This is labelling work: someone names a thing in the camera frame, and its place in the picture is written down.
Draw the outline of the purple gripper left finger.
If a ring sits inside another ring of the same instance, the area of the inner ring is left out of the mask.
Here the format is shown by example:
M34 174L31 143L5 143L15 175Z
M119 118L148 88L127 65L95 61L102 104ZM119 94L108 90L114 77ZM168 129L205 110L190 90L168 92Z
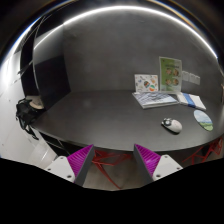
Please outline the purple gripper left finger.
M46 168L46 171L82 186L93 157L94 145L88 145L68 157L59 156Z

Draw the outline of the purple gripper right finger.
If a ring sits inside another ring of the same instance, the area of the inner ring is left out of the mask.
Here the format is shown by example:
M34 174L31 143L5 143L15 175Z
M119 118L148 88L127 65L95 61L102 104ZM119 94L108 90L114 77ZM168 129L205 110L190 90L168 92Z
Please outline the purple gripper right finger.
M160 156L138 144L134 145L133 154L145 185L182 169L168 154Z

